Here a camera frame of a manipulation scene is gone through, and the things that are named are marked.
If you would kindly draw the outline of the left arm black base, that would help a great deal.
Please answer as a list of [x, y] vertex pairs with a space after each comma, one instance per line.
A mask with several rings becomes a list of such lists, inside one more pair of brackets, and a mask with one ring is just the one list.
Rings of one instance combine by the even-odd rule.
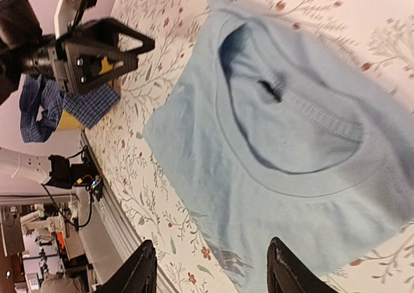
[[104, 183], [89, 155], [79, 164], [71, 164], [69, 158], [60, 155], [51, 155], [48, 159], [51, 163], [51, 172], [46, 185], [65, 190], [85, 187], [98, 202], [101, 200]]

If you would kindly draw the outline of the light blue t-shirt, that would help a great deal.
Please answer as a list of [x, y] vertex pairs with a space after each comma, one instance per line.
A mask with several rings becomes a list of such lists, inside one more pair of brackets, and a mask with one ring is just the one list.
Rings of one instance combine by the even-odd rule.
[[143, 136], [240, 292], [279, 237], [318, 276], [413, 218], [413, 117], [302, 31], [228, 0]]

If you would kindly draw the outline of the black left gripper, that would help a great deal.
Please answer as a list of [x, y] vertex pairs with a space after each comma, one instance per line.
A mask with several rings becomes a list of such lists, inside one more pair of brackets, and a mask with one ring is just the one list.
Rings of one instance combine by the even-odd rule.
[[[130, 50], [118, 48], [119, 35], [141, 43]], [[10, 49], [1, 42], [1, 104], [19, 89], [22, 74], [45, 75], [56, 79], [57, 59], [54, 37]], [[108, 17], [81, 25], [62, 41], [66, 77], [63, 89], [71, 94], [87, 94], [105, 83], [138, 69], [138, 56], [152, 51], [155, 40]]]

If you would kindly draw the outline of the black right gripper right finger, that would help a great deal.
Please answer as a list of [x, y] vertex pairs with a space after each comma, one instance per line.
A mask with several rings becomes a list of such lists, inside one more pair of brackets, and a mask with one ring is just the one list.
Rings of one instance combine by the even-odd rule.
[[336, 293], [317, 278], [278, 237], [267, 250], [269, 293]]

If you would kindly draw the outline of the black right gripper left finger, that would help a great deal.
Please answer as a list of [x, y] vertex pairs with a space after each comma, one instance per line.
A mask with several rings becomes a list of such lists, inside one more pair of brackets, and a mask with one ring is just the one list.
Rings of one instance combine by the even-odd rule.
[[151, 240], [145, 240], [127, 261], [100, 285], [97, 293], [155, 293], [157, 257]]

